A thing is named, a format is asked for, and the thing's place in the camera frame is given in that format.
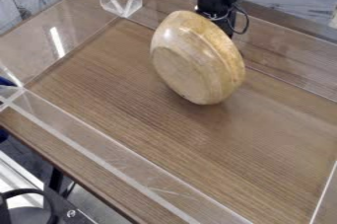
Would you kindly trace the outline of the brown wooden bowl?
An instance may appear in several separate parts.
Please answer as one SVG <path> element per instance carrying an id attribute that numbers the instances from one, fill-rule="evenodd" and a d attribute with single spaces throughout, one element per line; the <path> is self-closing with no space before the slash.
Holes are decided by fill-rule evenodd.
<path id="1" fill-rule="evenodd" d="M 166 17 L 153 37 L 151 57 L 164 82 L 195 104 L 222 103 L 244 83 L 246 63 L 235 42 L 194 12 Z"/>

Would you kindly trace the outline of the black table leg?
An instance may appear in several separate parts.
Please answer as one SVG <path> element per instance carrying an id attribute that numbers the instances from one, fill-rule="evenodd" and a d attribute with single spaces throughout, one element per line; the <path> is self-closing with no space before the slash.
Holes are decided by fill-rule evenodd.
<path id="1" fill-rule="evenodd" d="M 62 190 L 63 179 L 65 179 L 63 172 L 58 168 L 54 168 L 50 180 L 50 188 L 55 192 L 61 192 Z"/>

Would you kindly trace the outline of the blue object at left edge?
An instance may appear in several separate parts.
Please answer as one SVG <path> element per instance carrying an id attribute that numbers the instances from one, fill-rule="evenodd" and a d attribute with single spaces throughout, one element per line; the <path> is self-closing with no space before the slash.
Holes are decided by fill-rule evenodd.
<path id="1" fill-rule="evenodd" d="M 11 80 L 9 80 L 7 78 L 5 78 L 2 76 L 0 76 L 0 85 L 17 87 L 17 84 Z"/>

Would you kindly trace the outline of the clear acrylic tray enclosure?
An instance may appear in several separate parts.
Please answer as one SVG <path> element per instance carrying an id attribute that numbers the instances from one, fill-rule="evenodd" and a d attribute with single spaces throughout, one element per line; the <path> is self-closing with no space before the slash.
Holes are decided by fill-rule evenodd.
<path id="1" fill-rule="evenodd" d="M 232 97 L 199 106 L 151 63 L 195 0 L 62 0 L 0 36 L 0 127 L 138 224 L 337 224 L 337 31 L 247 17 Z"/>

